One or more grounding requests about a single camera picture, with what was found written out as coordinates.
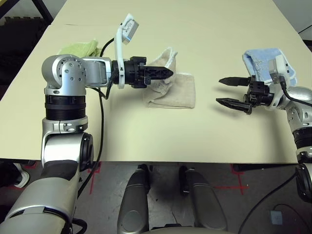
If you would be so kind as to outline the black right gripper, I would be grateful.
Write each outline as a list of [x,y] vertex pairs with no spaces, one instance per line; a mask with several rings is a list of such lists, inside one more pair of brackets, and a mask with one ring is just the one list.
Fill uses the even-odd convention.
[[271,104],[271,93],[268,85],[263,81],[256,81],[255,76],[248,78],[226,77],[218,82],[227,86],[248,86],[247,94],[244,95],[244,102],[233,98],[217,98],[216,101],[230,109],[243,111],[246,114],[252,113],[252,108],[257,106],[269,106]]

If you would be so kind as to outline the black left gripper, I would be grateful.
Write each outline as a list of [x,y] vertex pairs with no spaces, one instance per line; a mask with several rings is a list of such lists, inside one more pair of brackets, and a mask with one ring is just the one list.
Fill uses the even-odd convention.
[[166,67],[145,66],[146,57],[133,56],[124,62],[125,84],[132,88],[146,88],[153,80],[167,79],[174,73]]

